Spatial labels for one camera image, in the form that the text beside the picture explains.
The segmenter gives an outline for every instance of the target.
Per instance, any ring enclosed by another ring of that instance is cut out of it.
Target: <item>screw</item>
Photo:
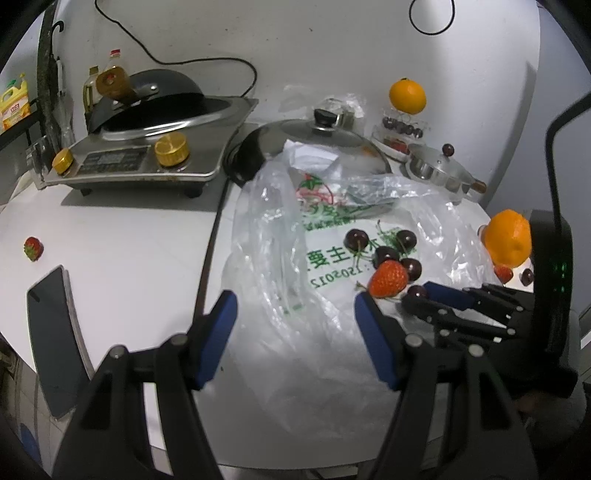
[[[404,341],[408,346],[411,346],[413,348],[418,348],[423,344],[423,339],[419,337],[416,333],[410,333],[406,336]]]
[[[112,358],[119,358],[120,356],[125,354],[125,347],[123,345],[115,345],[111,350],[109,350],[109,356]]]
[[[185,333],[177,333],[170,339],[170,343],[172,343],[174,346],[181,346],[187,343],[187,340],[188,338]]]
[[[480,357],[484,355],[484,349],[480,345],[477,345],[475,343],[471,344],[468,347],[468,352],[470,353],[470,355],[475,357]]]

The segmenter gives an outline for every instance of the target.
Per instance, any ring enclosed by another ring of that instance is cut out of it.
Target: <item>power cord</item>
[[[451,17],[449,23],[439,31],[425,32],[424,30],[421,30],[420,28],[418,28],[413,20],[413,7],[414,7],[414,4],[416,3],[416,1],[417,0],[413,0],[412,2],[410,2],[410,6],[408,7],[408,19],[410,20],[410,24],[414,27],[414,29],[417,32],[422,33],[423,35],[429,35],[430,37],[434,37],[435,35],[441,35],[442,33],[446,32],[449,29],[449,27],[452,26],[453,21],[456,19],[456,0],[451,0],[451,2],[452,2],[452,17]]]
[[[137,39],[137,37],[134,36],[133,33],[131,33],[129,30],[127,30],[127,28],[125,28],[125,26],[121,22],[119,22],[118,20],[116,20],[114,18],[109,17],[105,12],[103,12],[99,7],[98,0],[95,0],[95,9],[98,13],[100,13],[101,16],[103,16],[109,22],[114,23],[121,30],[123,30],[127,34],[127,36],[129,38],[131,38],[134,42],[136,42],[142,48],[142,50],[146,53],[146,55],[148,57],[150,57],[150,59],[152,61],[154,61],[155,63],[157,63],[158,65],[165,65],[165,66],[166,65],[186,65],[188,63],[198,63],[198,62],[202,62],[202,61],[223,61],[223,60],[237,61],[237,62],[243,63],[244,65],[247,65],[252,70],[252,77],[253,77],[250,87],[248,87],[246,89],[246,92],[244,92],[241,95],[241,97],[246,96],[256,85],[256,81],[258,80],[258,71],[256,70],[256,67],[248,60],[241,59],[239,57],[206,57],[206,58],[183,60],[183,61],[161,61],[161,60],[157,59],[156,57],[154,57],[154,55],[152,55],[152,53],[147,49],[147,47],[139,39]]]

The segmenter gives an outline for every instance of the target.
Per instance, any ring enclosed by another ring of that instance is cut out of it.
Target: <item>small saucepan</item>
[[[406,170],[412,179],[446,189],[454,201],[465,198],[470,189],[486,193],[486,183],[475,179],[451,155],[446,156],[426,145],[409,145],[408,149],[410,159]]]

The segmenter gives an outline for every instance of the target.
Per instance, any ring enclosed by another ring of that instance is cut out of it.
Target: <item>red strawberry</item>
[[[38,238],[30,236],[25,240],[25,255],[31,262],[37,260],[43,253],[43,244]]]
[[[408,272],[396,260],[381,263],[369,280],[368,292],[372,297],[385,299],[394,297],[408,284]]]
[[[513,278],[513,270],[506,265],[495,265],[495,274],[503,285]]]

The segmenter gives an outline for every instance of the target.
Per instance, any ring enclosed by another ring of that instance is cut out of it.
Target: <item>yellow detergent bottle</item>
[[[25,74],[21,73],[21,86],[16,87],[16,80],[8,84],[8,90],[2,95],[0,111],[2,111],[2,126],[4,130],[17,124],[20,120],[31,114],[29,104],[29,92]]]

